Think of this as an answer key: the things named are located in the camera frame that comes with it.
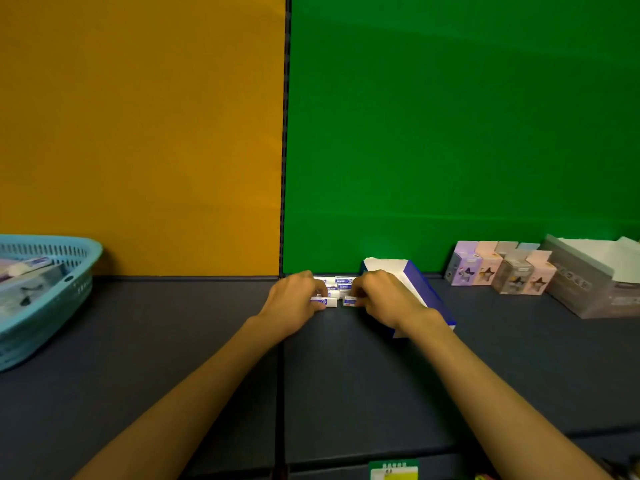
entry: purple box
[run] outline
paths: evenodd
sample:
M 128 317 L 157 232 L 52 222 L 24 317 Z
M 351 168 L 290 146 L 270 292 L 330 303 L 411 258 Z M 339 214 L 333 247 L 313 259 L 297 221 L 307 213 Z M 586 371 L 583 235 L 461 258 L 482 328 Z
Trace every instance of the purple box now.
M 382 269 L 393 274 L 407 287 L 413 295 L 418 298 L 424 306 L 435 308 L 440 312 L 447 325 L 453 330 L 456 327 L 456 321 L 453 320 L 449 308 L 440 299 L 436 291 L 431 287 L 427 278 L 420 270 L 408 259 L 377 259 L 366 258 L 360 265 L 360 271 L 376 271 Z M 401 330 L 392 330 L 394 339 L 404 338 L 405 335 Z
M 482 266 L 482 258 L 476 254 L 478 241 L 458 241 L 453 256 L 444 273 L 444 279 L 453 286 L 471 286 Z

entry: blue plastic basket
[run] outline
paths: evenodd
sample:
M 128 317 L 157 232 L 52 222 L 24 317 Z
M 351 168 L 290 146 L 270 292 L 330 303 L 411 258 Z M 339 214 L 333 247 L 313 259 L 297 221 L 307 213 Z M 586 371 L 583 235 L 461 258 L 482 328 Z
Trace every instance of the blue plastic basket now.
M 101 254 L 99 242 L 82 237 L 0 234 L 0 258 L 47 256 L 66 272 L 23 311 L 0 321 L 0 371 L 28 359 L 73 315 L 91 292 L 91 266 Z

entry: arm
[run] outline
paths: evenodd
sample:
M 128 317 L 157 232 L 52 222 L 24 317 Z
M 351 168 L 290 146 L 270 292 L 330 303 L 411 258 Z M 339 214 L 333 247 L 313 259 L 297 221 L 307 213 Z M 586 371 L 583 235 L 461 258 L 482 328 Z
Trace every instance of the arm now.
M 509 387 L 392 274 L 365 273 L 353 285 L 369 315 L 399 328 L 431 362 L 469 427 L 505 480 L 609 478 Z
M 327 295 L 310 271 L 278 281 L 262 311 L 249 318 L 215 355 L 114 438 L 76 480 L 176 479 L 245 375 L 316 310 Z

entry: gray storage box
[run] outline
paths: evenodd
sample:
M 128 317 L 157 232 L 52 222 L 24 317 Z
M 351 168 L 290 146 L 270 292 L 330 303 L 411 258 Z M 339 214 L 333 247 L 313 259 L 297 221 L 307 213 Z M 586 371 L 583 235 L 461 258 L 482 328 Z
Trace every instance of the gray storage box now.
M 557 268 L 547 291 L 580 318 L 640 317 L 638 242 L 547 235 L 540 249 Z

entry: forearm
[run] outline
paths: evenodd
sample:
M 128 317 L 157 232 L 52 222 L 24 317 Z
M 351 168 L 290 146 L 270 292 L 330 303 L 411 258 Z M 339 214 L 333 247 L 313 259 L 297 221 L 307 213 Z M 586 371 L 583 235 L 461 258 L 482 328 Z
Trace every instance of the forearm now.
M 114 438 L 76 479 L 175 479 L 236 387 L 277 343 L 252 317 L 208 361 Z
M 408 319 L 402 329 L 434 366 L 505 480 L 608 478 L 471 352 L 439 314 Z

